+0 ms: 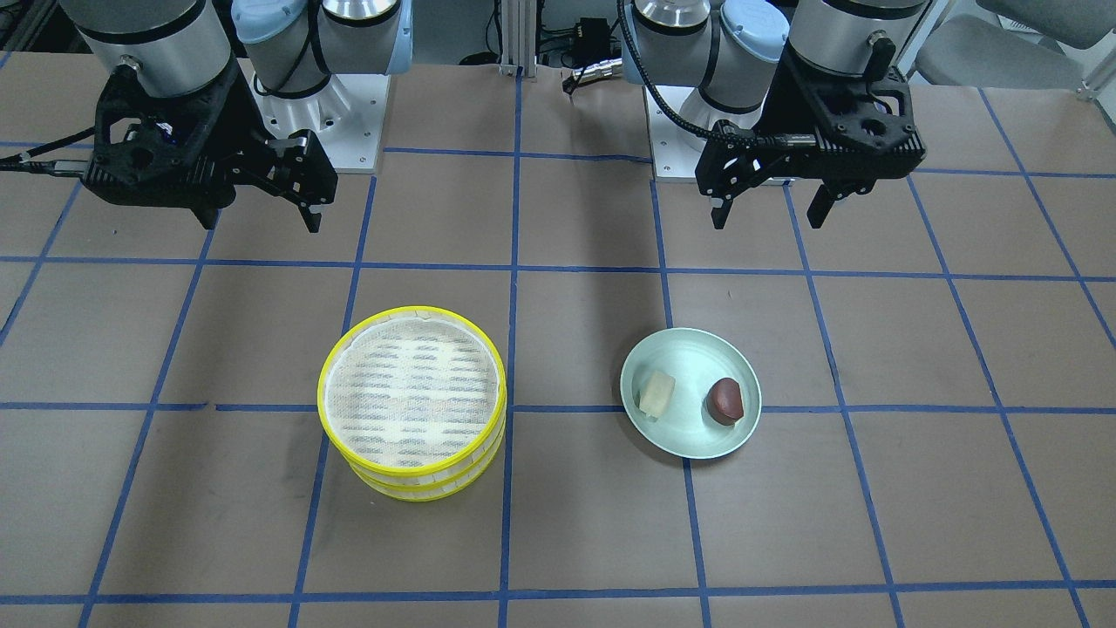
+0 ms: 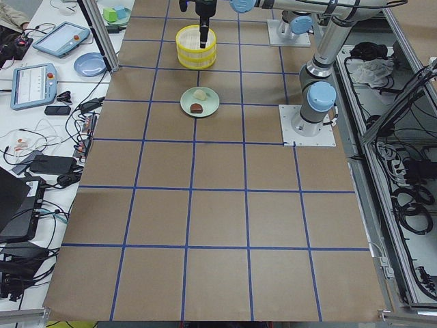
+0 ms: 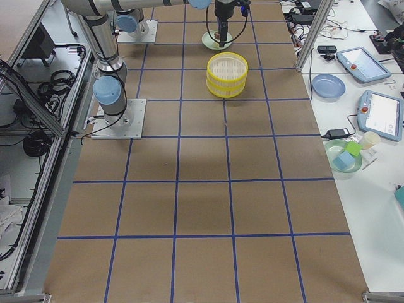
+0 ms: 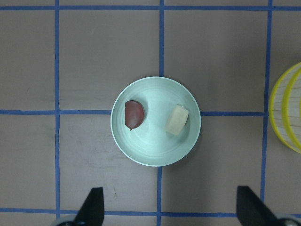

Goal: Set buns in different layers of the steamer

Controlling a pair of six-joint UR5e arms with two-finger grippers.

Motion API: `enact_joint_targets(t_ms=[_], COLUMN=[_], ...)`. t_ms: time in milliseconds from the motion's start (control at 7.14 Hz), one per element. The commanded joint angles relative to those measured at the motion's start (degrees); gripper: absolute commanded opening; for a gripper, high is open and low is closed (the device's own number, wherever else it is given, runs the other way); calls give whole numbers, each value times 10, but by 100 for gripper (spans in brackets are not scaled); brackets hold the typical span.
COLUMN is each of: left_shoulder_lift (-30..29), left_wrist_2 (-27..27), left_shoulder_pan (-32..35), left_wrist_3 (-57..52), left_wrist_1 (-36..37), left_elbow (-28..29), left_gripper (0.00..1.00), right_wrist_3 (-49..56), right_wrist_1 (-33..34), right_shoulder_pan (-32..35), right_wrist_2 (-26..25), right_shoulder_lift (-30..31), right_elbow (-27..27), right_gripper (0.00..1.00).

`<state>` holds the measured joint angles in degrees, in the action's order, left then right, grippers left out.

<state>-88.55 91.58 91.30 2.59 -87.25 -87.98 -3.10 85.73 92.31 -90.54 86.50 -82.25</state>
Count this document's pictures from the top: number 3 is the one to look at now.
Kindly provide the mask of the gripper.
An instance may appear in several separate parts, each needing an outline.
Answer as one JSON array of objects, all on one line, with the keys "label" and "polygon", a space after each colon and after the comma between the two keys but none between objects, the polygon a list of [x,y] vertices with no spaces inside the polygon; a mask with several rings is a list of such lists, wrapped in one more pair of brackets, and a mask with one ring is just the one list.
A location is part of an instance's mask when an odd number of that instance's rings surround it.
[{"label": "gripper", "polygon": [[218,43],[222,47],[227,43],[228,19],[233,17],[235,1],[233,0],[215,0],[215,16],[218,19]]}]

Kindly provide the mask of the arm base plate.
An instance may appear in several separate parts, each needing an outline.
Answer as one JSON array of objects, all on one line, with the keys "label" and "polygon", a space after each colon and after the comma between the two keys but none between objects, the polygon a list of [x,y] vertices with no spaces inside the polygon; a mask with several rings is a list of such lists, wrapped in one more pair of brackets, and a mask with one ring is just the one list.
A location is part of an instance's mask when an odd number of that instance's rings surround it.
[{"label": "arm base plate", "polygon": [[122,117],[104,114],[99,105],[96,119],[93,124],[91,138],[96,140],[125,140],[142,138],[143,125],[146,112],[146,99],[129,99],[125,113]]},{"label": "arm base plate", "polygon": [[135,32],[120,31],[117,41],[119,44],[154,44],[157,37],[157,20],[143,20]]}]

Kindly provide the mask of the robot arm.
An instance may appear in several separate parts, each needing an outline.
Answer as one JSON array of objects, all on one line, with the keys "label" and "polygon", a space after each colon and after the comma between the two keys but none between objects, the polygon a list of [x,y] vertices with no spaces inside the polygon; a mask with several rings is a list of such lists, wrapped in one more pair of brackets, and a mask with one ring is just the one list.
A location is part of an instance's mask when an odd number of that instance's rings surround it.
[{"label": "robot arm", "polygon": [[79,19],[80,26],[97,58],[100,76],[93,95],[104,112],[106,125],[123,128],[133,122],[128,109],[125,81],[127,67],[119,55],[116,30],[141,38],[149,32],[143,8],[145,1],[63,1]]},{"label": "robot arm", "polygon": [[[154,8],[161,6],[174,6],[189,4],[195,9],[208,10],[210,1],[135,1],[133,4],[124,4],[122,1],[113,1],[114,10],[117,12],[118,27],[127,32],[137,35],[144,35],[148,31],[144,21],[143,8]],[[218,30],[211,33],[206,30],[203,36],[203,44],[209,49],[222,50],[230,46],[235,38],[228,36],[228,20],[233,17],[234,8],[241,7],[243,13],[249,12],[249,5],[242,1],[215,1],[215,16],[217,18]]]}]

